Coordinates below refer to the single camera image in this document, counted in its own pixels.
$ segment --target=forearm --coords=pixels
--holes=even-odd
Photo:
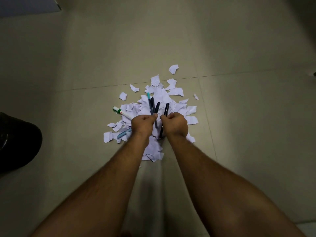
[[[40,225],[34,236],[116,236],[145,147],[143,137],[132,135]]]
[[[168,136],[193,204],[214,236],[303,236],[255,186],[222,167],[184,137]]]

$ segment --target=tile grout line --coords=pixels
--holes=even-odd
[[[202,95],[202,100],[203,100],[203,104],[204,104],[205,102],[204,102],[204,97],[203,97],[203,93],[202,93],[201,83],[200,83],[200,80],[199,80],[199,79],[198,79],[197,81],[198,81],[198,84],[199,84],[199,87],[200,87],[200,91],[201,91],[201,95]],[[204,112],[205,112],[205,115],[206,115],[207,124],[208,124],[208,126],[209,126],[209,130],[210,130],[210,134],[211,134],[211,139],[212,139],[212,144],[213,144],[213,148],[214,148],[215,158],[216,158],[216,161],[218,162],[218,160],[217,160],[217,154],[216,154],[216,150],[215,150],[215,145],[214,145],[214,141],[213,141],[213,135],[212,135],[212,131],[211,131],[209,119],[208,119],[208,116],[207,116],[205,104],[204,104]]]
[[[272,69],[265,69],[265,70],[253,70],[253,71],[241,71],[241,72],[230,72],[230,73],[223,73],[223,74],[215,74],[215,75],[203,75],[203,76],[193,76],[193,77],[185,77],[185,78],[174,78],[175,80],[182,80],[182,79],[192,79],[192,78],[200,78],[200,77],[211,77],[211,76],[220,76],[220,75],[237,75],[237,74],[243,74],[243,73],[258,73],[258,72],[268,72],[268,71],[281,71],[281,70],[295,70],[299,67],[282,67],[282,68],[272,68]],[[106,85],[106,86],[98,86],[98,87],[83,87],[83,88],[75,88],[75,89],[68,89],[68,90],[58,90],[53,91],[54,93],[57,92],[65,92],[65,91],[76,91],[76,90],[85,90],[85,89],[92,89],[92,88],[102,88],[102,87],[115,87],[115,86],[123,86],[123,85],[129,85],[129,84],[143,84],[148,83],[150,81],[144,81],[144,82],[138,82],[138,83],[127,83],[127,84],[117,84],[117,85]]]

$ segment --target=light blue marker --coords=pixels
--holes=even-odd
[[[121,137],[123,137],[124,135],[126,135],[127,132],[131,132],[131,131],[132,131],[132,128],[129,128],[127,131],[124,131],[124,132],[122,132],[121,134],[119,134],[119,135],[117,136],[117,139],[120,139]]]

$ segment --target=right hand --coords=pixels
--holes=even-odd
[[[181,135],[185,138],[188,135],[188,122],[180,113],[174,112],[168,116],[162,115],[160,119],[163,124],[163,131],[167,137],[170,135]]]

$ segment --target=hand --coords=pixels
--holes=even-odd
[[[168,116],[162,115],[160,117],[163,124],[163,131],[168,137],[170,135],[181,135],[184,138],[188,134],[188,122],[178,112],[171,113]]]
[[[152,116],[149,115],[140,115],[132,119],[132,133],[140,134],[140,136],[148,139],[151,136],[153,131],[153,124],[157,119],[158,114]]]

